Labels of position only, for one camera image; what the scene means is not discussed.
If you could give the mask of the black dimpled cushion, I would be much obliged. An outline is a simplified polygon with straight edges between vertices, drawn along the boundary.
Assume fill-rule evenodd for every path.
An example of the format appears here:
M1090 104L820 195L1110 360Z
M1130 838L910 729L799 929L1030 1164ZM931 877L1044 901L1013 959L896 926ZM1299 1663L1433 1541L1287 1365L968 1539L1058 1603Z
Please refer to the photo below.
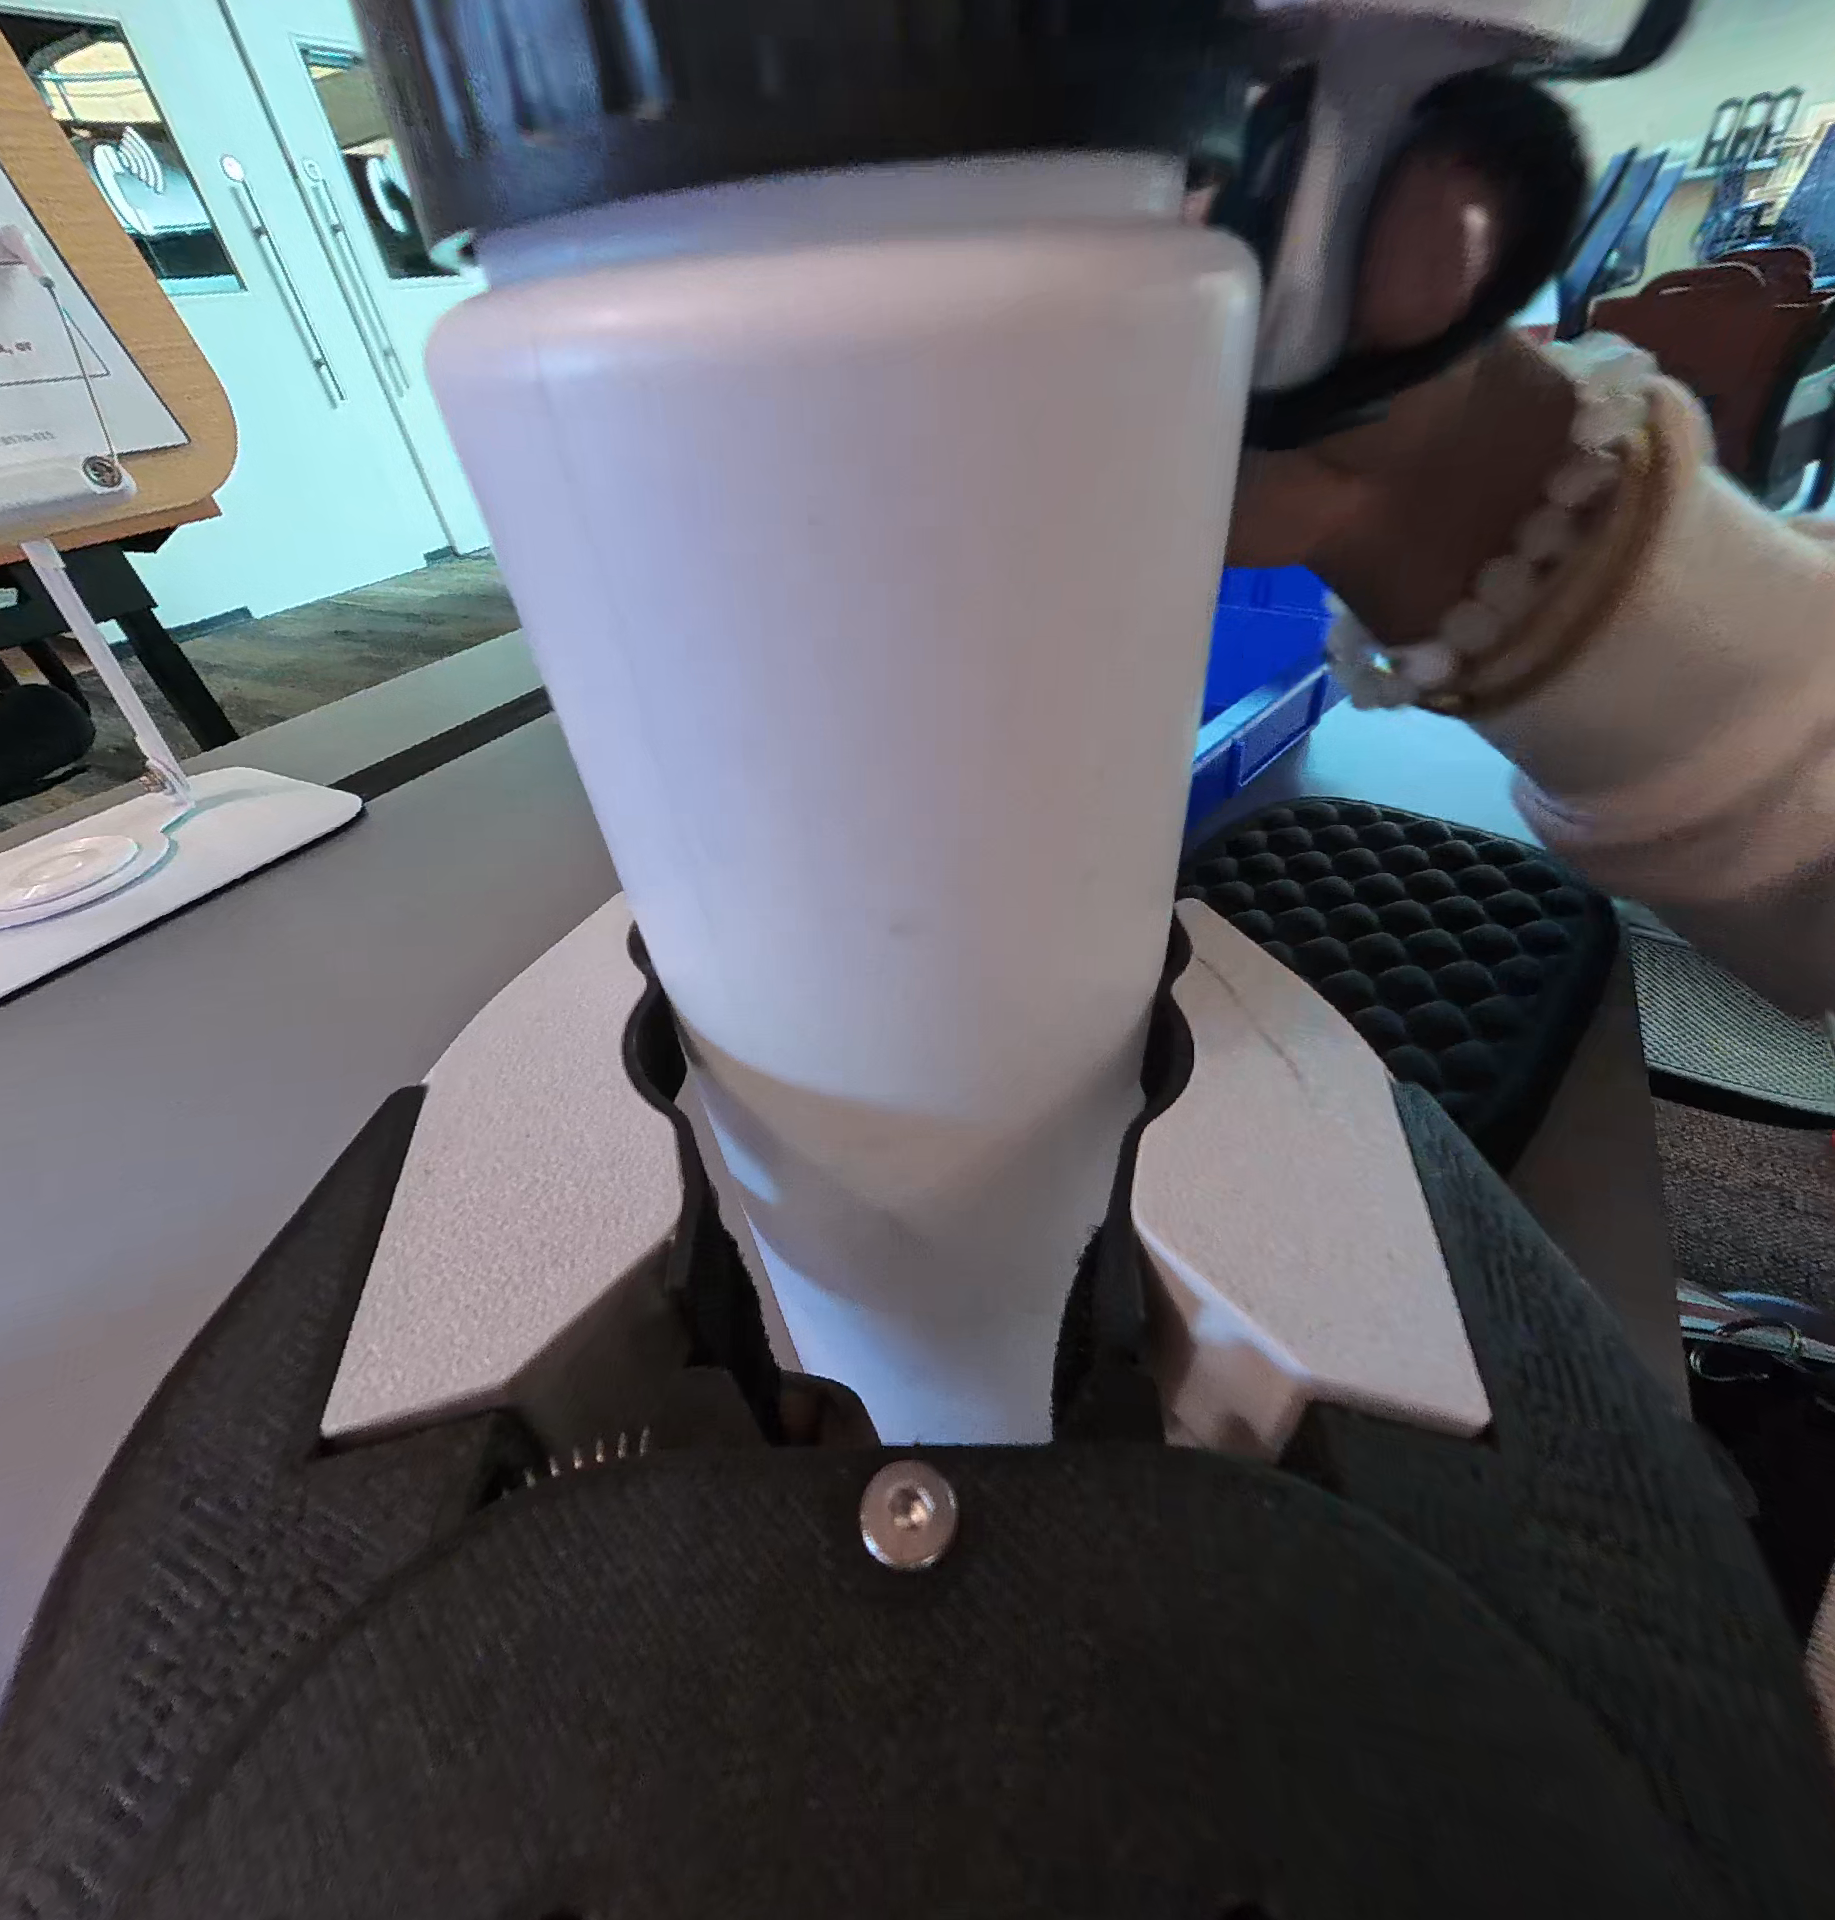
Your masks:
M1547 851L1394 805L1251 810L1179 864L1386 1073L1512 1171L1544 1128L1620 956L1608 897Z

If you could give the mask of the wooden sign board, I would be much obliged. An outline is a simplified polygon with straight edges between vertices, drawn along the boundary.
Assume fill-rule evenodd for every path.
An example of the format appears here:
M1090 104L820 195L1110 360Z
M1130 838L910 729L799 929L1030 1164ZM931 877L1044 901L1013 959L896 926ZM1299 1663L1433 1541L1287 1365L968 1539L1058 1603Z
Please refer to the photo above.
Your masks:
M49 541L73 548L215 518L216 492L237 462L237 421L222 384L3 34L0 163L186 434L173 449L112 453L134 494L93 509ZM20 537L0 534L0 563L20 556Z

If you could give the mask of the black bottle lid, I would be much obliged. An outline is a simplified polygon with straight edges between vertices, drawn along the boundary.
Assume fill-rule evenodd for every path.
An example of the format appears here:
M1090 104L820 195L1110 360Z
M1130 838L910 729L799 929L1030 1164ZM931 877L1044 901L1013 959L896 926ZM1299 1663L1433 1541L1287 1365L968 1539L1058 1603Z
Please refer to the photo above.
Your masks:
M797 173L1188 156L1236 118L1207 3L359 3L425 238Z

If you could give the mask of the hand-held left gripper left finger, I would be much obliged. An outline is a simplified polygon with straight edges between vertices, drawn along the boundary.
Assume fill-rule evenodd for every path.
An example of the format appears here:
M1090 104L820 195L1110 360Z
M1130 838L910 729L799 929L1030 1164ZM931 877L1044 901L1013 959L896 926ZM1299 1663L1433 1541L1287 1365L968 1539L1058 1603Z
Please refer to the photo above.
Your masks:
M776 1444L780 1372L627 906L506 986L417 1089L321 1414L355 1448L501 1411L538 1453Z

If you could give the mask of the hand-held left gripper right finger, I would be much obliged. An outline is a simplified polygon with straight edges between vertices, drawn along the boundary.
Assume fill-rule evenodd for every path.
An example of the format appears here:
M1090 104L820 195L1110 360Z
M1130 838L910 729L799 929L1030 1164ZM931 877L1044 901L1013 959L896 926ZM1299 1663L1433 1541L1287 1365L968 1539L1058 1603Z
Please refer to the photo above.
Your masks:
M1058 1333L1057 1440L1281 1462L1314 1409L1492 1425L1394 1081L1197 899L1173 914L1140 1091Z

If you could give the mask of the white plastic bottle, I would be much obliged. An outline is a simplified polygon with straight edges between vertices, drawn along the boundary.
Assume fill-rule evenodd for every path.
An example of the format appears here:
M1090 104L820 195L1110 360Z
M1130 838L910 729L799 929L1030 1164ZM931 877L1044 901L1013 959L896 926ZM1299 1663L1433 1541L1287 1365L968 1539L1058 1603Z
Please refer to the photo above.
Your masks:
M1258 300L1173 156L474 238L427 372L799 1365L1037 1444L1173 924Z

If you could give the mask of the person's right hand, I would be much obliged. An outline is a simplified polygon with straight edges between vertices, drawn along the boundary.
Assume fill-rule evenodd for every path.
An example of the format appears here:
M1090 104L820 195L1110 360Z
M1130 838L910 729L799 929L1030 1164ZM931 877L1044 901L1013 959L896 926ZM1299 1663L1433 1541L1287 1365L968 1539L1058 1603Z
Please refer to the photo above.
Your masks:
M1410 150L1363 235L1351 343L1429 345L1477 300L1512 230L1507 189L1484 166ZM1574 449L1574 412L1570 382L1505 329L1368 426L1245 453L1223 561L1303 565L1373 636L1431 636L1545 501Z

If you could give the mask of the blue plastic bin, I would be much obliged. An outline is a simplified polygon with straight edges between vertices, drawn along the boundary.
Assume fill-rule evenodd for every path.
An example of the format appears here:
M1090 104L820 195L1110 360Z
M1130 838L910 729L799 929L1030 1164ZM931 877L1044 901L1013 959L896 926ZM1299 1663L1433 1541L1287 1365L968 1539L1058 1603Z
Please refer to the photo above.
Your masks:
M1331 601L1311 569L1223 569L1194 742L1188 836L1301 745L1336 704L1328 628Z

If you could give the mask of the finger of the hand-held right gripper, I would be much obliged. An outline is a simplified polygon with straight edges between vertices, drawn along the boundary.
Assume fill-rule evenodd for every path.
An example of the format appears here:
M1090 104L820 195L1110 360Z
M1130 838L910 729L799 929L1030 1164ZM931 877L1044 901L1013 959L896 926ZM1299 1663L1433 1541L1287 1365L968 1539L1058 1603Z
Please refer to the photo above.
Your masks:
M1342 24L1448 34L1477 53L1559 70L1645 68L1645 3L1257 3L1271 24Z

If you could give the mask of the row of black office chairs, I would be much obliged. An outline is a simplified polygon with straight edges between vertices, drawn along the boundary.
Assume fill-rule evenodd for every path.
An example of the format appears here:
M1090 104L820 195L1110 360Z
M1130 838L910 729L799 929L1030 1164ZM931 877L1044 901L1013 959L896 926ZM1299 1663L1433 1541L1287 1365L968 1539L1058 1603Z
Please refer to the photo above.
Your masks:
M1557 328L1716 266L1754 267L1786 301L1835 294L1835 101L1803 88L1724 99L1695 140L1609 158L1557 277Z

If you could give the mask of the person's right forearm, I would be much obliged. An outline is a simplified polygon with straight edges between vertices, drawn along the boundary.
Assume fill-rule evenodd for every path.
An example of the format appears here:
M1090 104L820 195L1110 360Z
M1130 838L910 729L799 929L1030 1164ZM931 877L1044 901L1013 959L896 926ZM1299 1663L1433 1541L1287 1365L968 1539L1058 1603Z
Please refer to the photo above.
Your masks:
M1835 1012L1835 522L1741 492L1669 376L1645 396L1638 476L1528 624L1553 666L1469 719L1601 892Z

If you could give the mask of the brown office chair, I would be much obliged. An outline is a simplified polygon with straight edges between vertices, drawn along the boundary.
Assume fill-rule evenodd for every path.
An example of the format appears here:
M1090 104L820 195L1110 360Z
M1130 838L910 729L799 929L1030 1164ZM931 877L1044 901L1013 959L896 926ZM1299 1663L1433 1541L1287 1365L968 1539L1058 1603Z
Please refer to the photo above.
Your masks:
M1810 248L1769 246L1598 298L1589 328L1645 349L1690 390L1706 414L1719 465L1754 490L1759 440L1771 432L1826 307Z

